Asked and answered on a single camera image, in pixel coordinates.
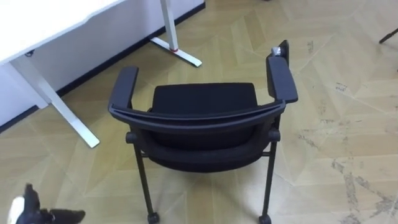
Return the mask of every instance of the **black object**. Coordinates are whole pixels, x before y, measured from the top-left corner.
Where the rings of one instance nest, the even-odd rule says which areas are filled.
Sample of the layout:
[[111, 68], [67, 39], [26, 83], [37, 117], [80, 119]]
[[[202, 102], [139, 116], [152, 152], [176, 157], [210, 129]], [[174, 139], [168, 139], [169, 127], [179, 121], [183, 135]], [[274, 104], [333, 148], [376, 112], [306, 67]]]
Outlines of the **black object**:
[[31, 56], [33, 56], [33, 53], [35, 52], [35, 50], [31, 50], [30, 52], [27, 52], [26, 54], [25, 54], [25, 56], [26, 57], [31, 57]]
[[386, 40], [390, 39], [393, 35], [396, 35], [398, 33], [398, 29], [392, 31], [391, 33], [387, 34], [385, 37], [383, 37], [380, 41], [379, 44], [384, 43]]
[[[298, 100], [289, 70], [289, 45], [283, 41], [266, 59], [268, 91], [275, 102], [259, 106], [252, 83], [206, 83], [158, 86], [152, 108], [138, 111], [131, 98], [138, 68], [121, 70], [108, 109], [129, 125], [126, 142], [134, 145], [150, 224], [159, 222], [152, 208], [142, 158], [175, 170], [220, 172], [269, 156], [266, 195], [260, 224], [268, 216], [279, 123], [287, 103]], [[263, 152], [268, 144], [269, 152]]]
[[24, 209], [17, 218], [16, 224], [77, 224], [80, 223], [86, 215], [83, 210], [47, 210], [45, 208], [40, 208], [39, 195], [31, 184], [26, 185], [23, 198]]

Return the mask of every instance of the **wooden floor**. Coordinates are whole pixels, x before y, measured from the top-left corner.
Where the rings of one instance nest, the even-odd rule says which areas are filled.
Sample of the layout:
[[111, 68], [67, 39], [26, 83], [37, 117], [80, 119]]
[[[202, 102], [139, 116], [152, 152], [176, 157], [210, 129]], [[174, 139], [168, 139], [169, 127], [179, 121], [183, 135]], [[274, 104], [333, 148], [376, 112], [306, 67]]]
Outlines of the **wooden floor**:
[[[181, 47], [200, 68], [153, 44], [64, 100], [101, 139], [89, 149], [53, 107], [0, 135], [0, 218], [26, 182], [43, 207], [85, 209], [84, 223], [143, 224], [146, 207], [127, 126], [106, 106], [118, 71], [137, 65], [136, 109], [157, 85], [253, 82], [267, 95], [265, 56], [284, 39], [299, 102], [282, 117], [270, 214], [273, 224], [398, 223], [398, 26], [396, 0], [207, 0], [180, 24]], [[256, 223], [267, 159], [210, 175], [162, 168], [147, 176], [162, 223]]]

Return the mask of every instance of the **table leg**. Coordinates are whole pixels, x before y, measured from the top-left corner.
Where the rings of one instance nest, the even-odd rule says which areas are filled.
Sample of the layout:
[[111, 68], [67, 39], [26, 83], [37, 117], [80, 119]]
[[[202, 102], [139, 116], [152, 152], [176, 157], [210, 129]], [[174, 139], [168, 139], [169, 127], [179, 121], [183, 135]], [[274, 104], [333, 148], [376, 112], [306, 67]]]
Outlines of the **table leg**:
[[160, 3], [162, 4], [163, 19], [166, 26], [167, 40], [169, 42], [163, 41], [158, 37], [154, 37], [151, 41], [172, 52], [176, 56], [186, 60], [192, 65], [199, 67], [201, 65], [201, 61], [199, 59], [178, 48], [177, 33], [175, 31], [174, 17], [172, 8], [170, 6], [170, 0], [160, 0]]
[[26, 70], [27, 72], [20, 72], [25, 80], [31, 85], [33, 89], [41, 95], [43, 99], [52, 103], [58, 112], [66, 119], [66, 121], [75, 129], [81, 138], [93, 148], [100, 143], [100, 140], [80, 121], [78, 117], [68, 108], [62, 101], [55, 90], [44, 79], [44, 77], [35, 68], [29, 58], [21, 56], [11, 62], [16, 70]]
[[10, 63], [2, 65], [0, 67], [0, 73], [7, 75], [7, 79], [14, 83], [10, 84], [17, 87], [21, 93], [25, 93], [24, 95], [26, 98], [40, 109], [49, 105], [49, 102], [46, 99], [43, 99], [42, 96], [31, 87], [26, 79]]

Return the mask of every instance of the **chair armrest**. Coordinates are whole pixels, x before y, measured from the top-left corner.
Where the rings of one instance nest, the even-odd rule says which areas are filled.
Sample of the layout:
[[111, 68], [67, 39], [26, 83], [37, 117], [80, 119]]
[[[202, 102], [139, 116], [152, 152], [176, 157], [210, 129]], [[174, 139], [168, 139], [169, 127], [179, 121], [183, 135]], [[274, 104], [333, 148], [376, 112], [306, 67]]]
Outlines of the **chair armrest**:
[[109, 99], [108, 109], [112, 105], [131, 109], [131, 97], [136, 85], [138, 70], [137, 67], [131, 66], [125, 67], [119, 72]]
[[294, 103], [299, 100], [292, 72], [286, 59], [268, 56], [266, 64], [268, 94], [275, 100], [284, 100], [286, 103]]

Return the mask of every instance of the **baseboard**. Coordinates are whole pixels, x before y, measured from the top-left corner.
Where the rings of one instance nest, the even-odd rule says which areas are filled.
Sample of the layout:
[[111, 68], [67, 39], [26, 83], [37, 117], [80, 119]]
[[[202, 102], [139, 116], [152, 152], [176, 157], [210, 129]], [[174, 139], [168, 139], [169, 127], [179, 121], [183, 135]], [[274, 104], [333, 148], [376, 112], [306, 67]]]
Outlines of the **baseboard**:
[[[197, 7], [193, 8], [192, 10], [188, 11], [184, 15], [178, 17], [176, 20], [174, 20], [175, 24], [176, 25], [180, 24], [181, 22], [185, 21], [186, 19], [188, 19], [189, 17], [195, 15], [196, 13], [200, 12], [204, 8], [206, 8], [206, 3], [205, 2], [200, 4]], [[151, 38], [160, 36], [160, 35], [164, 34], [165, 32], [166, 32], [166, 28], [162, 27], [162, 28], [158, 29], [157, 31], [149, 34], [147, 37], [143, 38], [142, 40], [140, 40], [137, 43], [133, 44], [132, 46], [128, 47], [126, 50], [123, 50], [122, 52], [120, 52], [117, 55], [111, 57], [110, 59], [108, 59], [107, 61], [102, 63], [101, 65], [98, 65], [97, 67], [93, 68], [92, 70], [90, 70], [89, 72], [85, 73], [81, 77], [77, 78], [76, 80], [74, 80], [71, 83], [67, 84], [66, 86], [62, 87], [61, 89], [59, 89], [57, 91], [57, 94], [59, 96], [61, 96], [61, 97], [65, 96], [67, 93], [69, 93], [70, 91], [76, 89], [77, 87], [79, 87], [83, 83], [87, 82], [91, 78], [95, 77], [96, 75], [98, 75], [102, 71], [106, 70], [110, 66], [114, 65], [116, 62], [120, 61], [124, 57], [127, 57], [128, 55], [130, 55], [131, 53], [133, 53], [134, 51], [136, 51], [140, 47], [148, 44], [150, 42]], [[24, 118], [28, 117], [29, 115], [31, 115], [32, 113], [34, 113], [37, 110], [38, 110], [38, 107], [37, 106], [33, 106], [33, 107], [29, 108], [28, 110], [26, 110], [25, 112], [21, 113], [20, 115], [16, 116], [12, 120], [8, 121], [4, 125], [0, 126], [0, 134], [3, 131], [5, 131], [8, 128], [10, 128], [11, 126], [13, 126], [16, 123], [18, 123], [19, 121], [21, 121]]]
[[8, 121], [4, 125], [0, 126], [0, 134], [3, 131], [11, 128], [11, 126], [13, 126], [14, 124], [22, 121], [24, 118], [28, 117], [29, 115], [31, 115], [32, 113], [34, 113], [38, 109], [39, 108], [37, 106], [33, 106], [33, 107], [29, 108], [28, 110], [25, 110], [24, 112], [22, 112], [20, 115], [16, 116], [15, 118], [12, 118], [10, 121]]

